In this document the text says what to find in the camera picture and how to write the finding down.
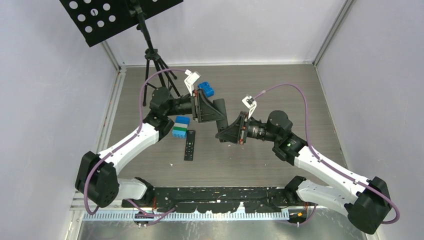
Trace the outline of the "black remote control back up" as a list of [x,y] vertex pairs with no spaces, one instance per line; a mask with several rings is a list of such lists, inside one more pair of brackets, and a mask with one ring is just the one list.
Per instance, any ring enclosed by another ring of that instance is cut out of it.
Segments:
[[213,100],[212,103],[215,109],[221,115],[221,119],[216,120],[217,132],[220,133],[229,126],[225,100],[223,98],[219,98],[219,99]]

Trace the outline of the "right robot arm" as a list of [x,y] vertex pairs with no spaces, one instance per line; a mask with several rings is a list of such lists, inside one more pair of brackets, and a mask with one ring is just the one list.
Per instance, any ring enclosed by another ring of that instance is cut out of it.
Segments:
[[282,161],[303,169],[326,183],[316,184],[301,176],[285,186],[285,198],[291,205],[310,202],[334,210],[366,234],[374,234],[381,224],[393,224],[400,218],[399,209],[391,201],[388,186],[379,177],[368,179],[328,159],[311,144],[292,132],[293,123],[281,110],[272,111],[266,122],[240,112],[228,124],[217,120],[217,139],[244,144],[247,138],[273,142],[272,151]]

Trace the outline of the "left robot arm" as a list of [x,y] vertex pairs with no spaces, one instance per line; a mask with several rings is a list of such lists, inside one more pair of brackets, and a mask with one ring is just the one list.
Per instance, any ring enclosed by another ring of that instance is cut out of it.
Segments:
[[209,100],[202,89],[174,98],[165,87],[153,91],[149,113],[141,124],[115,145],[99,152],[88,151],[80,162],[75,188],[83,194],[86,211],[93,215],[90,203],[105,208],[115,200],[135,200],[141,207],[153,202],[152,188],[140,177],[119,178],[120,171],[142,151],[161,141],[171,132],[177,115],[192,115],[198,123],[216,122],[217,128],[227,123],[225,101]]

